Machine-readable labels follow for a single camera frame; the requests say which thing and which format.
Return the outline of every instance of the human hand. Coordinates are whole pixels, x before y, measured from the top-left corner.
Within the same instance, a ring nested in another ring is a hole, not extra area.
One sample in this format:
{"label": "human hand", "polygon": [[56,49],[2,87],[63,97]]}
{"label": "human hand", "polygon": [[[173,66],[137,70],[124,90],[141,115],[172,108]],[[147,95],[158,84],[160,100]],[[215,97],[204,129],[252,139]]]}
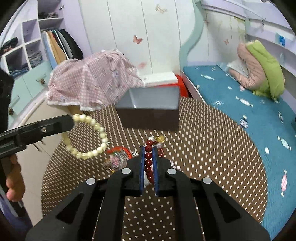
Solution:
{"label": "human hand", "polygon": [[24,179],[21,174],[21,167],[17,162],[17,156],[14,154],[9,157],[12,163],[12,170],[7,175],[6,186],[9,188],[7,191],[7,198],[10,201],[18,202],[22,200],[25,193]]}

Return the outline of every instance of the green pillow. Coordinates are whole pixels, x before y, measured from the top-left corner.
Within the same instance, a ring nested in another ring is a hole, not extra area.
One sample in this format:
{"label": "green pillow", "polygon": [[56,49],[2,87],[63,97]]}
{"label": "green pillow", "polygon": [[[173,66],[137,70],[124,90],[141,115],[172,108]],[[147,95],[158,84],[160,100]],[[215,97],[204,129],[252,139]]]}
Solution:
{"label": "green pillow", "polygon": [[266,50],[259,40],[248,43],[247,49],[259,61],[267,77],[260,88],[253,91],[253,93],[270,97],[273,100],[278,99],[285,90],[284,76],[279,62]]}

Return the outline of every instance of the pink pillow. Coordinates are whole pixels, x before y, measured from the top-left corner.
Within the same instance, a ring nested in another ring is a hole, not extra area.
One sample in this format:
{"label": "pink pillow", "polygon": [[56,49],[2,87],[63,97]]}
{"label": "pink pillow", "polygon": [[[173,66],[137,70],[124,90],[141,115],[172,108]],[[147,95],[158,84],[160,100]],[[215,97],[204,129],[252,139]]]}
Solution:
{"label": "pink pillow", "polygon": [[234,69],[229,69],[229,73],[246,89],[256,90],[266,79],[265,72],[259,61],[247,50],[246,44],[240,43],[237,47],[237,55],[247,63],[249,78],[243,76]]}

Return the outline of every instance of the pink checkered cloth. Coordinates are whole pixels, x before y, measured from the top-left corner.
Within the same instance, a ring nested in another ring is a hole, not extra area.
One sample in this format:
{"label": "pink checkered cloth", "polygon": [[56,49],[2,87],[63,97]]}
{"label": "pink checkered cloth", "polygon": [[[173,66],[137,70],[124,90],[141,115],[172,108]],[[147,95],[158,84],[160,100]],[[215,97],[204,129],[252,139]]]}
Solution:
{"label": "pink checkered cloth", "polygon": [[95,111],[115,104],[128,89],[141,86],[144,83],[136,67],[121,52],[103,50],[59,64],[50,76],[47,103]]}

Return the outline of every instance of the drawer knob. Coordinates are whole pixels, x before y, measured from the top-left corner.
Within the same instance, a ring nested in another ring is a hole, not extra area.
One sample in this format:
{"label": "drawer knob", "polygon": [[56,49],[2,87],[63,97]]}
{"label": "drawer knob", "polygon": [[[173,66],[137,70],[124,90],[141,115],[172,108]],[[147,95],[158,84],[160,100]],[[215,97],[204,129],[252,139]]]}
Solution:
{"label": "drawer knob", "polygon": [[13,115],[13,113],[14,113],[14,110],[12,108],[8,108],[8,114]]}

